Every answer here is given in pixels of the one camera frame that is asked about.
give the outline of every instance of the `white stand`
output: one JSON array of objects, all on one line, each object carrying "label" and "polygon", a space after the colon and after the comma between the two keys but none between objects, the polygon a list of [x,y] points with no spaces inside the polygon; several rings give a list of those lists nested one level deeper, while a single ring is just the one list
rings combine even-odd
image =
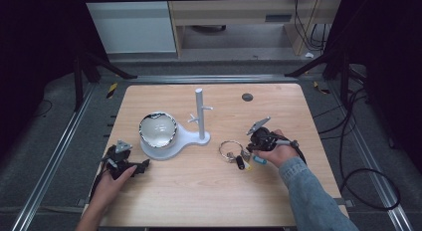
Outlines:
[{"label": "white stand", "polygon": [[199,131],[188,131],[181,124],[177,123],[177,134],[175,140],[173,141],[174,143],[171,146],[164,148],[151,147],[150,145],[144,143],[141,139],[140,147],[150,158],[155,160],[166,160],[174,157],[188,145],[206,145],[210,141],[211,135],[209,132],[205,131],[204,128],[204,110],[212,110],[212,108],[203,106],[202,89],[197,89],[195,93],[198,117],[191,115],[192,119],[189,120],[189,122],[196,121],[199,125]]}]

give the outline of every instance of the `wooden tabletop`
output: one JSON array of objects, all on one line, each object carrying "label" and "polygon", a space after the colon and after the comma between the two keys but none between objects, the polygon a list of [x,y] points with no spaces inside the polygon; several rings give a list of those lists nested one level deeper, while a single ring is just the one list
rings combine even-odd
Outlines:
[{"label": "wooden tabletop", "polygon": [[[294,226],[288,189],[274,165],[251,159],[252,170],[239,170],[218,152],[225,140],[247,146],[250,137],[246,132],[267,116],[271,120],[264,126],[269,130],[280,128],[287,138],[296,139],[325,191],[340,197],[304,94],[295,84],[131,86],[107,147],[122,139],[133,145],[129,161],[148,159],[140,148],[138,128],[146,115],[157,111],[167,112],[186,129],[197,131],[198,125],[187,121],[190,114],[196,116],[195,90],[199,88],[203,89],[204,106],[214,109],[205,111],[209,143],[187,146],[169,160],[152,160],[144,174],[127,182],[105,214],[102,226]],[[245,93],[253,100],[243,101]]]}]

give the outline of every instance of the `white base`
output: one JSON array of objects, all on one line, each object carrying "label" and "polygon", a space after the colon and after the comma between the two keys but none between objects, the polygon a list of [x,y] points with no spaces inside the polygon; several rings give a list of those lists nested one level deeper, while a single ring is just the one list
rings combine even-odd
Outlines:
[{"label": "white base", "polygon": [[151,159],[166,160],[176,156],[182,149],[188,145],[206,145],[210,141],[211,135],[205,131],[205,137],[199,138],[198,132],[191,132],[186,130],[181,124],[177,124],[177,138],[170,147],[167,148],[153,148],[140,140],[140,147],[143,152]]}]

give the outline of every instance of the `person's arm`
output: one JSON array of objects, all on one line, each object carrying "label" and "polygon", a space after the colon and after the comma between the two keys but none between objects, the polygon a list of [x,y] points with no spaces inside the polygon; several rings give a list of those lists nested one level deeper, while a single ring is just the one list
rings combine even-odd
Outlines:
[{"label": "person's arm", "polygon": [[[279,129],[275,133],[283,135]],[[357,230],[291,146],[278,145],[272,151],[256,150],[254,153],[279,169],[289,188],[299,230]]]},{"label": "person's arm", "polygon": [[96,231],[108,206],[115,200],[118,192],[136,170],[136,165],[127,169],[117,180],[106,171],[96,188],[96,193],[85,210],[76,231]]}]

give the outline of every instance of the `blue sleeve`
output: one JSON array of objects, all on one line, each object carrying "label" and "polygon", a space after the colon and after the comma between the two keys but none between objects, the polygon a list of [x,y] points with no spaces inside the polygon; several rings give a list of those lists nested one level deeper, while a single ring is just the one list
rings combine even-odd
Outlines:
[{"label": "blue sleeve", "polygon": [[279,169],[289,188],[290,202],[300,231],[358,230],[338,208],[336,202],[320,185],[307,165],[291,158]]}]

